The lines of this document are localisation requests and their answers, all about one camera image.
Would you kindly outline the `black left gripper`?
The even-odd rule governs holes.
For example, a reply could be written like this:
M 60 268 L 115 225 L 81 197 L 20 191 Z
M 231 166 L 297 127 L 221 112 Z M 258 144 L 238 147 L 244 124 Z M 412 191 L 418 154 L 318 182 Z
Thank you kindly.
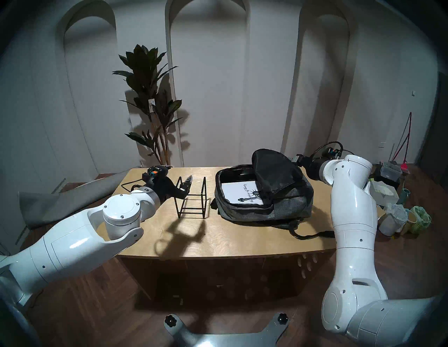
M 193 181 L 193 175 L 180 182 L 180 189 L 177 188 L 171 179 L 167 176 L 171 165 L 160 165 L 151 167 L 142 174 L 144 186 L 151 188 L 159 198 L 160 204 L 163 204 L 169 198 L 182 199 L 182 192 L 189 193 Z

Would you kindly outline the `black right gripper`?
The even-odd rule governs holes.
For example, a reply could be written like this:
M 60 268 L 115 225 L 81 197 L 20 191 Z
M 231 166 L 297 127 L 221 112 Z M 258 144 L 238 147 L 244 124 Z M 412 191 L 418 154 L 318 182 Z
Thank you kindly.
M 303 167 L 311 180 L 323 180 L 323 169 L 328 162 L 325 157 L 313 158 L 301 154 L 296 154 L 292 162 L 299 167 Z

